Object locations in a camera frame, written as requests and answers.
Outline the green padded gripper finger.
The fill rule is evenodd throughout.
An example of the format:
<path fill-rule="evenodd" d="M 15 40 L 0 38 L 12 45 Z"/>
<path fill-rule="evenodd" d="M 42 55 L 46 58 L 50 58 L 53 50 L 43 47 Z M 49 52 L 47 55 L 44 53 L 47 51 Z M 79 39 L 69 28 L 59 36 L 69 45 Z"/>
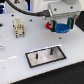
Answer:
<path fill-rule="evenodd" d="M 51 21 L 51 31 L 55 31 L 56 30 L 56 21 L 55 20 L 52 20 Z"/>
<path fill-rule="evenodd" d="M 73 19 L 72 18 L 68 18 L 67 20 L 67 25 L 69 26 L 69 28 L 73 28 Z"/>

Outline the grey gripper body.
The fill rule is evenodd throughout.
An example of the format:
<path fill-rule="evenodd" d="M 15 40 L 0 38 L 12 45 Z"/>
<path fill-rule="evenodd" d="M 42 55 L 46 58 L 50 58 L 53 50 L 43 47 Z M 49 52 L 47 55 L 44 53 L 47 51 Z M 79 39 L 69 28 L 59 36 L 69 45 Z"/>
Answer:
<path fill-rule="evenodd" d="M 48 8 L 51 19 L 72 18 L 78 13 L 78 4 L 68 5 L 64 2 L 49 3 Z"/>

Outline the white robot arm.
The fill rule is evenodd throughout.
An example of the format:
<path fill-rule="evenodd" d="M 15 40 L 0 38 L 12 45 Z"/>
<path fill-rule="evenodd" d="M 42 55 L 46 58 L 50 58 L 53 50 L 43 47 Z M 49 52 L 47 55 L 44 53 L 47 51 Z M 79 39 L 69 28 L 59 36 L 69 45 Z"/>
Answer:
<path fill-rule="evenodd" d="M 46 28 L 51 32 L 65 33 L 73 28 L 80 14 L 79 0 L 29 0 L 28 10 L 32 13 L 43 12 L 47 20 Z"/>

